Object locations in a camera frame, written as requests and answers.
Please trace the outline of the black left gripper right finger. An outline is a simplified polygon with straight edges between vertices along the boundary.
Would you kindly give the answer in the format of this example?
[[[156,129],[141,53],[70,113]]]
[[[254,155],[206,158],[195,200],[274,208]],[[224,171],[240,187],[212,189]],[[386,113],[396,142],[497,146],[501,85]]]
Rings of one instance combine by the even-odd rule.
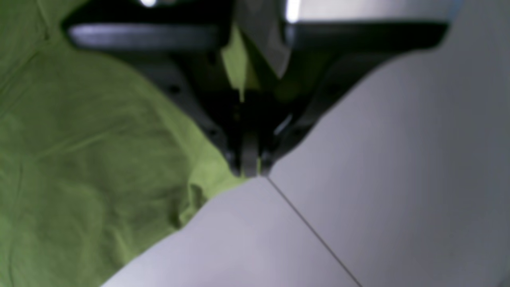
[[[321,116],[368,74],[398,56],[437,47],[447,22],[282,24],[291,50],[284,76],[270,89],[274,120],[261,135],[260,173],[297,147]]]

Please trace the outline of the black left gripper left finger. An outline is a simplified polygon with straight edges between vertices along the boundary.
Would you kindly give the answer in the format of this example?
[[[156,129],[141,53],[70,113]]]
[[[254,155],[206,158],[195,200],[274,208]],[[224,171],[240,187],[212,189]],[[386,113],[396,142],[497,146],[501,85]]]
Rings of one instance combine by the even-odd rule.
[[[133,67],[184,111],[235,176],[255,176],[255,134],[242,123],[222,48],[233,0],[87,0],[62,21],[72,45]]]

